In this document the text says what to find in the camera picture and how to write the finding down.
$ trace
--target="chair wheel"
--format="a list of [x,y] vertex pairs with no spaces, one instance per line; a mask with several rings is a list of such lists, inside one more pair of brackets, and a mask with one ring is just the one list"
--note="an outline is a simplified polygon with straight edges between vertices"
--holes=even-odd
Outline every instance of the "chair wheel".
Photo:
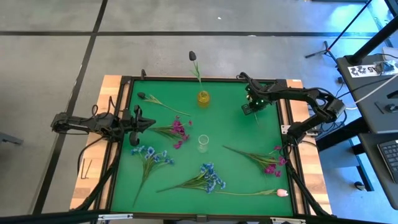
[[365,190],[365,185],[362,184],[362,182],[355,182],[354,186],[358,189],[358,190]]

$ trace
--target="white cable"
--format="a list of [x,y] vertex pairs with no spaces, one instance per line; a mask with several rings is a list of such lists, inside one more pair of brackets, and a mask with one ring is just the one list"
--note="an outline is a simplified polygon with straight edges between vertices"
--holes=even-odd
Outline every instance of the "white cable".
[[383,86],[387,85],[389,82],[391,82],[393,79],[395,79],[398,76],[398,73],[396,75],[394,75],[392,78],[390,78],[389,80],[387,80],[385,83],[381,84],[379,87],[375,88],[372,92],[368,93],[366,96],[362,97],[361,99],[357,100],[354,102],[353,105],[350,106],[356,106],[357,103],[365,100],[367,97],[369,97],[370,95],[372,95],[373,93],[375,93],[376,91],[378,91],[380,88],[382,88]]

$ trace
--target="clear glass cup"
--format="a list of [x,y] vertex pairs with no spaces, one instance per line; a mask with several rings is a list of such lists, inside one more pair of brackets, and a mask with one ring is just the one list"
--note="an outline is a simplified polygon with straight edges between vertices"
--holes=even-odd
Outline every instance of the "clear glass cup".
[[198,141],[199,141],[198,151],[201,153],[207,152],[209,137],[206,134],[202,134],[201,136],[199,136]]

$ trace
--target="black tulip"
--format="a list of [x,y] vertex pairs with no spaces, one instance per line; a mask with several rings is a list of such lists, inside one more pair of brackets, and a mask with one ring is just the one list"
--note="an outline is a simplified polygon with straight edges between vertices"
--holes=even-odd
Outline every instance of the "black tulip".
[[197,55],[195,55],[195,53],[193,51],[190,51],[189,52],[189,60],[191,60],[193,62],[196,59],[197,59]]
[[137,95],[138,95],[139,98],[141,98],[143,100],[145,99],[145,93],[140,92],[140,93],[137,93]]

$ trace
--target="sticker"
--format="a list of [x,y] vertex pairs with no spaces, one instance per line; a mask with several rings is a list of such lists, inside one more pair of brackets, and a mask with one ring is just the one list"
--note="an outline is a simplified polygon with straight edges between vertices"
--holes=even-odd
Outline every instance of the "sticker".
[[379,76],[375,65],[358,65],[348,67],[349,73],[353,78]]

